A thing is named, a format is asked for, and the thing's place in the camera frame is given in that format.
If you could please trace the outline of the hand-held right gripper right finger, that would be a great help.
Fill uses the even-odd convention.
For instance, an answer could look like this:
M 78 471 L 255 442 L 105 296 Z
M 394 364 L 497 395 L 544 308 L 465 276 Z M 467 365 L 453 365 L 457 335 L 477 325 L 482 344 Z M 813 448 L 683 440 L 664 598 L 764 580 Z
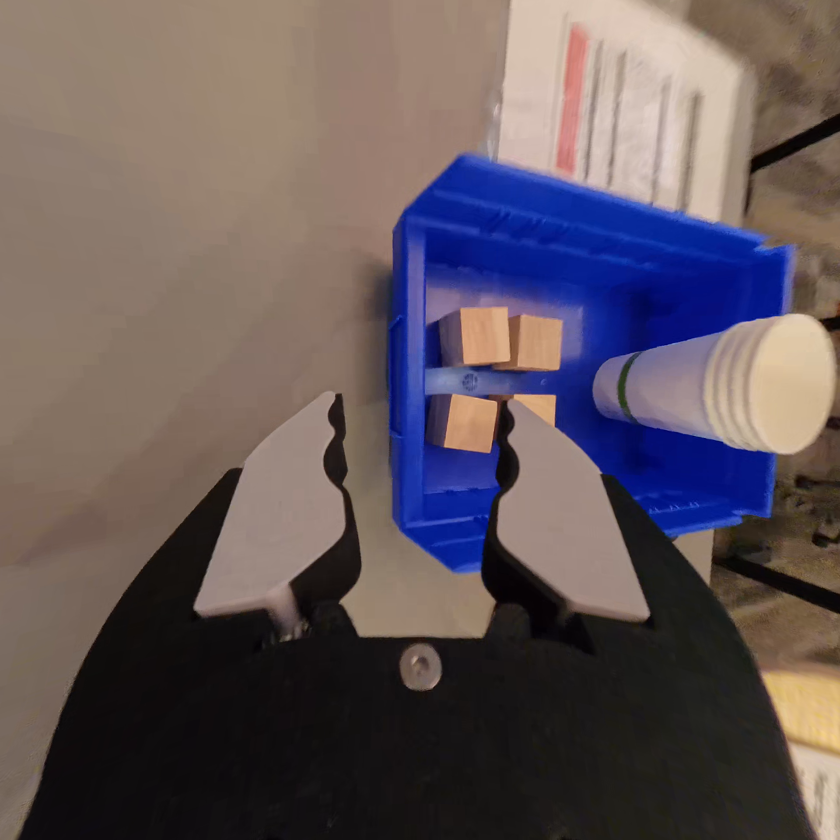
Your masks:
M 480 570 L 496 603 L 550 633 L 576 616 L 645 624 L 650 608 L 591 458 L 517 400 L 500 408 L 497 443 Z

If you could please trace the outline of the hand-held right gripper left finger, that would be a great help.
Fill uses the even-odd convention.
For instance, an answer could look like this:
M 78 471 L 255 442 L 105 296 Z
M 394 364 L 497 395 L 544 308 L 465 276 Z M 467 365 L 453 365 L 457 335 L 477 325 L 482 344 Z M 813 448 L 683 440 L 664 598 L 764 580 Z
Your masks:
M 301 637 L 340 607 L 362 566 L 345 435 L 343 397 L 324 392 L 247 457 L 194 601 L 200 617 L 263 612 Z

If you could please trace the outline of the wooden cube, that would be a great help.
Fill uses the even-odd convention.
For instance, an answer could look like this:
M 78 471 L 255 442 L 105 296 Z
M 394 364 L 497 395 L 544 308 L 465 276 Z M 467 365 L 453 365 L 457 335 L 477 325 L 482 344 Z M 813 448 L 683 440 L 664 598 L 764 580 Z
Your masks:
M 429 398 L 426 443 L 486 455 L 494 445 L 500 407 L 484 397 L 460 394 Z
M 511 357 L 497 371 L 552 372 L 561 364 L 563 322 L 521 314 L 508 318 Z
M 511 360 L 507 307 L 459 308 L 437 321 L 443 366 L 488 366 Z
M 498 406 L 510 401 L 519 402 L 540 417 L 546 424 L 555 427 L 557 397 L 554 394 L 489 395 L 487 399 L 496 403 Z

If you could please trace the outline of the blue plastic bin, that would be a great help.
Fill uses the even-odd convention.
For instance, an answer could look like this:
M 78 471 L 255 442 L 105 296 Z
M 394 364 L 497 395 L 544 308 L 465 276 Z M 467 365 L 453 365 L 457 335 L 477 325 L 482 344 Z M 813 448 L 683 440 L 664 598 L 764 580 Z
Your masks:
M 498 447 L 426 441 L 428 398 L 549 393 L 556 424 L 617 477 L 669 536 L 768 517 L 773 455 L 603 417 L 592 383 L 613 356 L 723 331 L 791 309 L 794 250 L 548 175 L 463 155 L 393 232 L 388 327 L 393 517 L 456 573 L 480 570 Z M 563 323 L 557 371 L 443 367 L 437 323 L 467 307 L 507 307 Z

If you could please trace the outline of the grey desk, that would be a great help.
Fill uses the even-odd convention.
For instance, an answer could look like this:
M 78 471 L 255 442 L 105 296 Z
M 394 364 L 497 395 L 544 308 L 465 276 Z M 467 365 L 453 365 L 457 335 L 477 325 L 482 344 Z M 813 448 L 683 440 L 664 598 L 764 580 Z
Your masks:
M 343 394 L 371 635 L 491 600 L 391 513 L 392 228 L 478 151 L 508 2 L 2 2 L 2 838 L 143 564 Z

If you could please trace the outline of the white paper cup green stripe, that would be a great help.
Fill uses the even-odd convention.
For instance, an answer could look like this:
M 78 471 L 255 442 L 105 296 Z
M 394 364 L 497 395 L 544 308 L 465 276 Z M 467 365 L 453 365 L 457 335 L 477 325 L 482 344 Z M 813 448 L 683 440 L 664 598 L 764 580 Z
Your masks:
M 722 332 L 604 362 L 592 397 L 601 415 L 632 425 L 725 440 L 712 407 Z

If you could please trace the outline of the printed instruction sheet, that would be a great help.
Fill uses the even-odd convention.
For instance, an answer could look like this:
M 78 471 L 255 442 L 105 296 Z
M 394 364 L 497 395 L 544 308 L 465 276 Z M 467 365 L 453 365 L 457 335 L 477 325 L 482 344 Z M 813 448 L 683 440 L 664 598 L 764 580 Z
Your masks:
M 815 833 L 820 839 L 838 839 L 839 756 L 794 742 L 790 753 Z

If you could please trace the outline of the laminated sheet with red label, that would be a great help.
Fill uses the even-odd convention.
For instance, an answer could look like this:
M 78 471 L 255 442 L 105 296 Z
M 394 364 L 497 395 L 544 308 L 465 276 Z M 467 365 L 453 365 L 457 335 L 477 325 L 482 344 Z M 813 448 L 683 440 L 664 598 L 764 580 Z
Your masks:
M 483 153 L 741 225 L 757 81 L 686 5 L 509 2 Z

